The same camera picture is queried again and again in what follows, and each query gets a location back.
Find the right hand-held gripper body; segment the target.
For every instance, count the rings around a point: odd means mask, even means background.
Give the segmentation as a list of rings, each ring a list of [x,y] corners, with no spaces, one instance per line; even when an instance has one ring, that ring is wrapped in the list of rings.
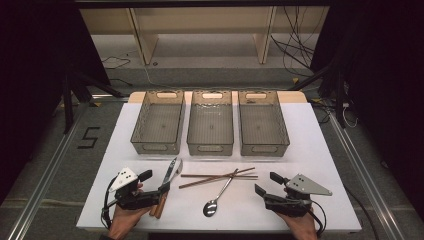
[[[290,217],[302,217],[311,209],[311,194],[324,196],[332,195],[329,189],[316,183],[305,175],[297,174],[291,179],[285,179],[286,184],[283,186],[286,190],[286,196],[281,197],[266,192],[264,197],[262,197],[266,209]]]

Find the smoke-grey transparent plastic bin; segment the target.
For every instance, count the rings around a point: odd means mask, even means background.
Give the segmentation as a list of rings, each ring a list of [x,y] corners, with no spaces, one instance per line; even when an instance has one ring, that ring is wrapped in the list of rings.
[[[148,91],[130,142],[138,154],[177,155],[184,116],[183,91]]]
[[[276,91],[239,91],[242,156],[282,157],[290,139]]]
[[[234,144],[232,92],[192,93],[188,135],[192,156],[231,156]]]

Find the person's left hand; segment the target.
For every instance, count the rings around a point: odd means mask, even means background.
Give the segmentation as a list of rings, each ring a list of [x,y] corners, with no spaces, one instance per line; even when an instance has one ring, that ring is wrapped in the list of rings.
[[[112,240],[124,240],[140,221],[141,217],[150,210],[150,207],[136,210],[124,210],[120,206],[116,206],[107,237]]]

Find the silver metal spoon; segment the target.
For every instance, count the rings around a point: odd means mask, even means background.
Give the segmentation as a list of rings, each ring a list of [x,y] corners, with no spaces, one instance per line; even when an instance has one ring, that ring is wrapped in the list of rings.
[[[230,185],[230,183],[232,182],[233,178],[235,177],[235,175],[237,174],[238,170],[235,170],[232,174],[229,175],[226,183],[224,184],[223,188],[220,190],[220,192],[217,194],[217,196],[212,199],[209,200],[208,202],[205,203],[204,207],[203,207],[203,215],[205,217],[212,217],[218,208],[218,200],[220,199],[220,197],[222,196],[222,194],[224,193],[224,191],[227,189],[227,187]]]

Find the white table sheet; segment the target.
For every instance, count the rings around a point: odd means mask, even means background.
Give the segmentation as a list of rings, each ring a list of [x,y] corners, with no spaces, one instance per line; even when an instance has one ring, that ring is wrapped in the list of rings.
[[[237,232],[281,233],[287,226],[265,208],[263,199],[255,193],[254,185],[270,194],[283,196],[283,187],[269,178],[271,172],[292,178],[305,175],[332,192],[331,196],[315,196],[314,213],[327,223],[328,233],[349,233],[361,230],[358,218],[344,190],[313,109],[308,103],[287,103],[281,106],[290,145],[281,159],[241,157],[237,151],[229,158],[192,158],[186,149],[180,150],[182,174],[218,175],[255,167],[246,175],[258,179],[234,177],[218,200],[212,217],[203,215],[206,202],[214,199],[228,178],[179,189],[180,185],[202,180],[178,176],[171,183],[169,195],[160,219],[144,217],[136,228],[145,232]],[[86,230],[101,230],[101,208],[106,187],[122,168],[136,173],[151,169],[153,176],[144,182],[144,189],[155,190],[162,183],[170,156],[143,156],[130,143],[140,106],[123,105],[103,161],[83,207],[77,226]]]

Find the aluminium floor rail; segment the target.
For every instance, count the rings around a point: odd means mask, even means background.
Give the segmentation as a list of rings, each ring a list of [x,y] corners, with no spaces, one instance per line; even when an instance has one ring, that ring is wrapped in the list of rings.
[[[354,146],[347,131],[343,129],[337,122],[336,117],[330,114],[330,122],[336,132],[339,141],[341,142],[348,159],[359,178],[359,181],[365,190],[365,193],[372,204],[374,211],[386,233],[389,240],[406,240],[400,225],[398,224],[395,215],[390,210],[382,194],[377,188],[375,181],[367,170],[362,161],[356,147]]]
[[[44,199],[60,165],[65,158],[71,141],[74,138],[76,129],[79,122],[87,109],[89,108],[88,103],[80,103],[75,112],[75,120],[71,125],[69,131],[63,135],[60,140],[59,146],[56,148],[54,155],[50,159],[45,171],[43,172],[41,179],[35,187],[31,197],[26,201],[23,210],[19,217],[15,221],[10,233],[8,234],[7,240],[23,240],[28,229],[33,222],[39,207],[41,206],[42,200]]]

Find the light wooden shelf unit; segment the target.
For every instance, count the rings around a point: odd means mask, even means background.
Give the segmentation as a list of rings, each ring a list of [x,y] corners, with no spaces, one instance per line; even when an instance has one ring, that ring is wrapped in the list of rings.
[[[318,33],[329,8],[318,6],[82,9],[92,35],[131,35],[139,56],[151,62],[160,34],[250,34],[258,62],[267,61],[273,33]]]

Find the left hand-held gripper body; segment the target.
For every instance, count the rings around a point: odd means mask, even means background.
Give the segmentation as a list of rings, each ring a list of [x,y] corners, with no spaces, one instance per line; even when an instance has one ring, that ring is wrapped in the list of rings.
[[[163,194],[160,194],[158,189],[140,192],[138,175],[128,167],[117,174],[107,189],[107,194],[113,193],[115,198],[113,202],[108,203],[108,206],[117,204],[125,210],[136,210],[159,204]]]

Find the black curtain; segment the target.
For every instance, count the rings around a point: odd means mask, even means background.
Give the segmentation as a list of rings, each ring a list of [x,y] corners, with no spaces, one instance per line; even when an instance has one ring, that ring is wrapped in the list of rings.
[[[424,221],[424,0],[331,0],[312,69],[344,40],[348,96]]]
[[[73,0],[0,0],[0,204],[73,71],[110,83]]]

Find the person's right hand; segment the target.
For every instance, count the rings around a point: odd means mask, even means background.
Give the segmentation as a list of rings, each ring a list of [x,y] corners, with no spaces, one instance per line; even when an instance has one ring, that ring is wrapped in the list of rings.
[[[318,240],[314,218],[309,214],[302,217],[290,217],[278,213],[292,232],[296,240]]]

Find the black tripod stand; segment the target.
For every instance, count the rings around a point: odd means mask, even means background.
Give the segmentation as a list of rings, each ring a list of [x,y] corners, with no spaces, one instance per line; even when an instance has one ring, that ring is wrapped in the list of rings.
[[[340,67],[329,64],[312,76],[290,87],[289,91],[299,91],[319,79],[322,80],[318,88],[319,96],[324,98],[333,96],[335,98],[336,120],[342,128],[345,128],[346,124],[343,117],[344,74]]]
[[[65,109],[65,134],[71,130],[74,124],[72,94],[74,94],[80,102],[88,103],[93,98],[93,95],[88,89],[89,86],[94,86],[116,98],[127,97],[127,94],[121,93],[113,89],[110,85],[92,78],[83,71],[76,69],[74,66],[69,66],[62,80],[62,96]]]

